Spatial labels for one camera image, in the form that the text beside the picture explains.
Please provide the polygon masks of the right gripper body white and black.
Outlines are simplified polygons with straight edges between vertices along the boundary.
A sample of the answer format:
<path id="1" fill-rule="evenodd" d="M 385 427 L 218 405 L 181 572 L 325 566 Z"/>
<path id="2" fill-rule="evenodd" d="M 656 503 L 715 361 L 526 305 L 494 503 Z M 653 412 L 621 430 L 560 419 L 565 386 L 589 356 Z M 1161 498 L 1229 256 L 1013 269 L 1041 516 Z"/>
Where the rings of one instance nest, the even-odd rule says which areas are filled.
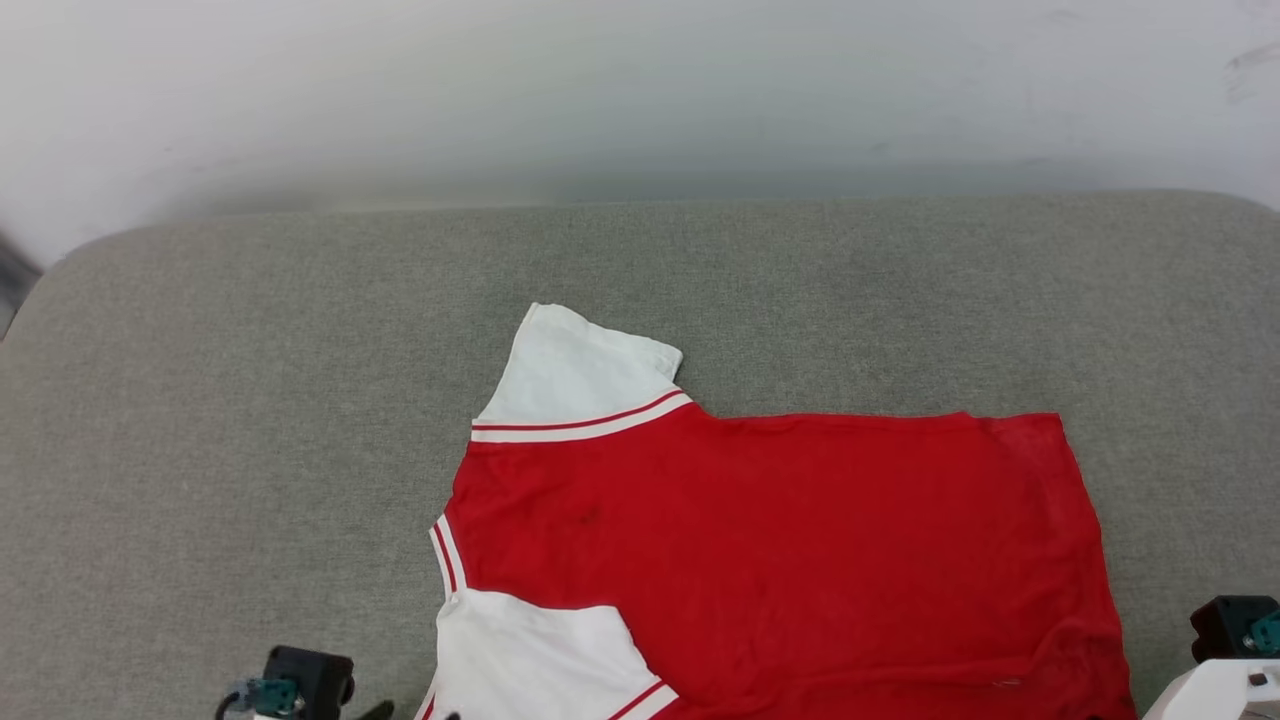
<path id="1" fill-rule="evenodd" d="M 1280 659 L 1211 659 L 1171 682 L 1143 720 L 1280 720 Z"/>

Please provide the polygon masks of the red and white basketball jersey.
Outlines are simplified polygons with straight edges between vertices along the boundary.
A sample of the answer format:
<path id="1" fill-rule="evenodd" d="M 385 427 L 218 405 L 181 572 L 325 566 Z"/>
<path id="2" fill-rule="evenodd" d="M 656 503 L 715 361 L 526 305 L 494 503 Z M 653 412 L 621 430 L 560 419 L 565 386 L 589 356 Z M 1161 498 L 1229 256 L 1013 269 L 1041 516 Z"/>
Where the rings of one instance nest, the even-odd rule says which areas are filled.
<path id="1" fill-rule="evenodd" d="M 681 359 L 527 310 L 415 720 L 1137 720 L 1057 415 L 718 418 Z"/>

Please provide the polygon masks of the grey fabric sofa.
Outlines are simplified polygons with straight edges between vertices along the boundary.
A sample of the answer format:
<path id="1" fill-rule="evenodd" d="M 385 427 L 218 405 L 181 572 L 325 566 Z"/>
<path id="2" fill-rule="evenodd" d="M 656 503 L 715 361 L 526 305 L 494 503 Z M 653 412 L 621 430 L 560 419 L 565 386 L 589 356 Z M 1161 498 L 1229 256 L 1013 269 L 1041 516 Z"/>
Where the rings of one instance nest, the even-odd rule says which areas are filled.
<path id="1" fill-rule="evenodd" d="M 55 264 L 0 340 L 0 720 L 212 720 L 274 644 L 434 671 L 429 532 L 532 302 L 721 416 L 1060 413 L 1132 691 L 1280 598 L 1280 210 L 1220 193 L 232 217 Z"/>

